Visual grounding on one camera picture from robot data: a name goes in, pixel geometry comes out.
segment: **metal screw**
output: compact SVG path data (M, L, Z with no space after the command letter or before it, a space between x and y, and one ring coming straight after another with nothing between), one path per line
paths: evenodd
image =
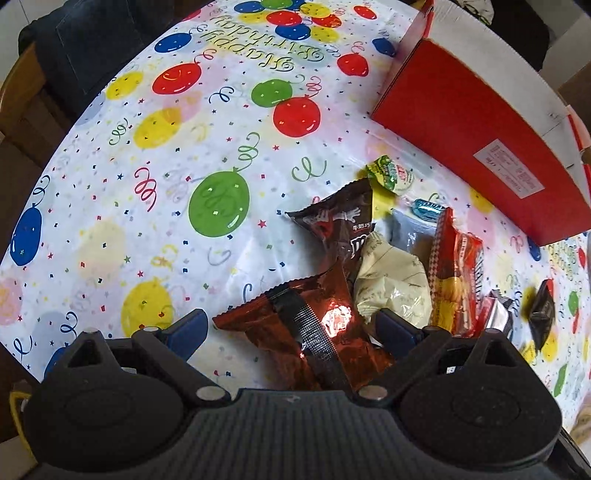
M388 396L388 390L380 385L365 385L357 393L360 397L375 401L383 400Z
M217 385L208 385L207 387L201 387L197 390L197 396L205 401L221 400L225 395L226 391Z

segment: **orange foil wrapper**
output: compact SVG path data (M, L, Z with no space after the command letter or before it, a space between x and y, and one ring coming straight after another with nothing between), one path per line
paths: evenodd
M392 365L363 329L340 262L213 319L273 355L289 390L356 391Z

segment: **birthday tablecloth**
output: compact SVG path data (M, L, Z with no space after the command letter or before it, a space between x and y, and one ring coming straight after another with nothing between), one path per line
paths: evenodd
M29 198L0 267L4 347L41 380L87 326L118 338L200 307L210 321L190 363L233 393L280 388L268 355L211 318L317 273L322 248L284 211L388 154L415 182L403 197L374 192L377 230L388 238L390 210L412 215L413 198L453 207L457 226L484 241L484 291L515 300L513 342L571 428L590 377L586 238L539 250L369 119L415 14L398 3L218 0L158 38L92 102ZM523 311L545 278L558 316L536 352Z

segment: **red box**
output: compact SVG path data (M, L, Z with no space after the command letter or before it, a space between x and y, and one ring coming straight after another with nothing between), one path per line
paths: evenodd
M385 88L372 118L468 182L536 244L591 229L589 184L565 105L456 4L427 0Z

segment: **cream-colored wrapper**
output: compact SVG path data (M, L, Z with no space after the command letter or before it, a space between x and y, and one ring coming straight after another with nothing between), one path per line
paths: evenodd
M372 232L361 250L361 267L353 300L363 316L368 333L375 336L372 316L388 308L417 328L428 325L431 295L423 264L417 257L392 247Z

